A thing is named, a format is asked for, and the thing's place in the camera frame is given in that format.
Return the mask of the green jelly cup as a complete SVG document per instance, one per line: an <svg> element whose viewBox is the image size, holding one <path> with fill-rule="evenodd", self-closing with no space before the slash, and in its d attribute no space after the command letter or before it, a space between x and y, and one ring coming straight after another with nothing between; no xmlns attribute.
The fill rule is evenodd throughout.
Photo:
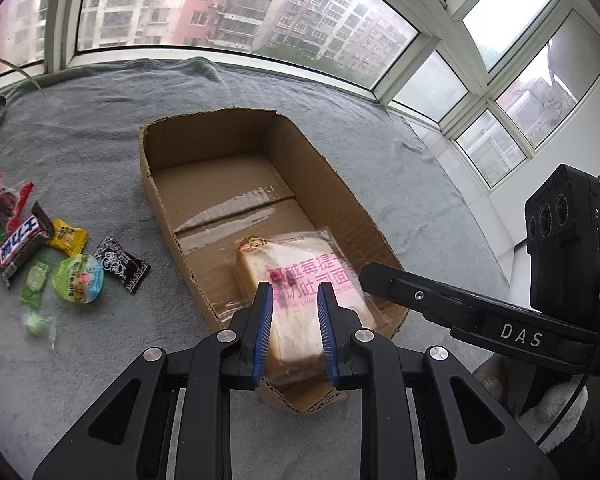
<svg viewBox="0 0 600 480"><path fill-rule="evenodd" d="M72 304L90 304L99 295L104 269L92 255L81 254L58 263L52 274L54 289Z"/></svg>

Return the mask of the packaged toast bread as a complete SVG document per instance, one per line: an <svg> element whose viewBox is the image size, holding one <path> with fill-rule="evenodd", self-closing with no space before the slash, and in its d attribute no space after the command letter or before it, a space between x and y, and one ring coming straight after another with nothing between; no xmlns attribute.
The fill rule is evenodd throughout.
<svg viewBox="0 0 600 480"><path fill-rule="evenodd" d="M367 298L346 256L328 229L248 236L236 248L234 275L251 302L258 285L273 289L273 319L264 377L288 386L324 372L317 289L332 284L338 304L353 310L370 330L388 324Z"/></svg>

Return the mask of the small clear green candy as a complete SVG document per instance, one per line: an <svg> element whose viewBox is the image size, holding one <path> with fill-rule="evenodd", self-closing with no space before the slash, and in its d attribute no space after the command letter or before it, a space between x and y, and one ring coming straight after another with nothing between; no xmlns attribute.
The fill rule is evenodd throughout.
<svg viewBox="0 0 600 480"><path fill-rule="evenodd" d="M55 349L56 320L54 318L46 318L38 311L27 310L22 317L22 322L29 336L46 340L50 344L50 348Z"/></svg>

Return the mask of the grey towel cloth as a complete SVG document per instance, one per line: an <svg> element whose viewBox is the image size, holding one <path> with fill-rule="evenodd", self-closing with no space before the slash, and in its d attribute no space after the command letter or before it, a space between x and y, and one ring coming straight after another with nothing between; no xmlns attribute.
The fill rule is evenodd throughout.
<svg viewBox="0 0 600 480"><path fill-rule="evenodd" d="M0 451L23 478L143 350L174 352L208 335L164 241L140 175L140 128L221 107L290 118L373 217L407 271L504 299L508 279L434 151L384 108L313 81L205 58L83 66L9 90L0 171L29 180L53 217L92 244L115 237L150 266L136 294L106 278L87 306L46 288L54 340L22 324L20 281L0 275Z"/></svg>

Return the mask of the black white candy packet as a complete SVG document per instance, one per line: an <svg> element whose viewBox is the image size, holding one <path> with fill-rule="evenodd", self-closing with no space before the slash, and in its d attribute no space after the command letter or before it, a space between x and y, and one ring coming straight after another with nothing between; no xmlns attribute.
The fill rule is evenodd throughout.
<svg viewBox="0 0 600 480"><path fill-rule="evenodd" d="M127 252L112 236L106 236L99 243L93 256L130 294L137 292L150 271L150 265L145 260Z"/></svg>

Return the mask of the light green candy packet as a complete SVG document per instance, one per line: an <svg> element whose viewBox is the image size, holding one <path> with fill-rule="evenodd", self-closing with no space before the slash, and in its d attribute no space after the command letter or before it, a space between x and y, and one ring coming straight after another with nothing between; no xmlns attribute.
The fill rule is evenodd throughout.
<svg viewBox="0 0 600 480"><path fill-rule="evenodd" d="M20 292L19 300L32 310L41 307L43 290L52 270L50 259L44 255L35 255L27 273L26 281Z"/></svg>

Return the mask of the yellow candy packet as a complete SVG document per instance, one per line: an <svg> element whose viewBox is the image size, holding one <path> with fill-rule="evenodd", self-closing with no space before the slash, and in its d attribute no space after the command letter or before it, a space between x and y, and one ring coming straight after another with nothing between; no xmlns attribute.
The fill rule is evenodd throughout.
<svg viewBox="0 0 600 480"><path fill-rule="evenodd" d="M88 241L87 230L76 228L61 218L53 218L52 222L54 235L46 244L65 252L69 257L82 254Z"/></svg>

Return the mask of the large Snickers bar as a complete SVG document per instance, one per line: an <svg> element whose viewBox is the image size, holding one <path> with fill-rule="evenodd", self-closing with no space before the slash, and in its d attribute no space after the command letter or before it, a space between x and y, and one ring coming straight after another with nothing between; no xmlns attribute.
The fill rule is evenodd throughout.
<svg viewBox="0 0 600 480"><path fill-rule="evenodd" d="M38 248L53 238L54 233L53 221L40 203L35 202L30 216L20 223L0 247L1 277L7 288L24 264Z"/></svg>

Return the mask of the cardboard box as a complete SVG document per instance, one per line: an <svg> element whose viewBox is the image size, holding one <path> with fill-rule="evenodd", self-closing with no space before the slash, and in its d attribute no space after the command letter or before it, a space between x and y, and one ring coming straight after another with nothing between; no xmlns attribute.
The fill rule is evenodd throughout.
<svg viewBox="0 0 600 480"><path fill-rule="evenodd" d="M300 129L274 110L223 108L140 129L140 174L186 285L212 328L227 327L254 290L240 278L247 238L324 229L336 248L302 258L324 280L348 266L400 262L372 217Z"/></svg>

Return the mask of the red clear snack packet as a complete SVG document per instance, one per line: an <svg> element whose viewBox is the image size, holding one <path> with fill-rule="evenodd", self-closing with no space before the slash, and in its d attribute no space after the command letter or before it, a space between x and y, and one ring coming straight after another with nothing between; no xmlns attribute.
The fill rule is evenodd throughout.
<svg viewBox="0 0 600 480"><path fill-rule="evenodd" d="M0 223L7 234L12 234L20 225L24 206L33 189L31 181L23 181L15 188L4 185L0 171Z"/></svg>

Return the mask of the spider plant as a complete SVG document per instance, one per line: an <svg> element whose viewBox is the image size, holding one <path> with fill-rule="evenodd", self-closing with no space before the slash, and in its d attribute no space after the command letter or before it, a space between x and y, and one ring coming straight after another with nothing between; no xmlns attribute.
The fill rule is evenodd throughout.
<svg viewBox="0 0 600 480"><path fill-rule="evenodd" d="M33 84L35 86L35 88L38 89L39 92L44 94L44 90L42 89L41 85L38 83L38 81L32 77L29 73L27 73L23 68L19 67L18 65L9 62L7 60L4 60L4 58L0 58L0 64L7 66L8 68L10 68L11 70L14 70L16 73L18 73L19 75L23 76L23 78L26 81L29 81L30 84Z"/></svg>

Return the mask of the window frame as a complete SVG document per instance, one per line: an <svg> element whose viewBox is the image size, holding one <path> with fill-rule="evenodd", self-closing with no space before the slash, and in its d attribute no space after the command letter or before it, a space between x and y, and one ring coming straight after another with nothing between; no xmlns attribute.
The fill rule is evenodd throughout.
<svg viewBox="0 0 600 480"><path fill-rule="evenodd" d="M210 53L370 96L453 141L495 188L600 78L583 0L2 0L0 58Z"/></svg>

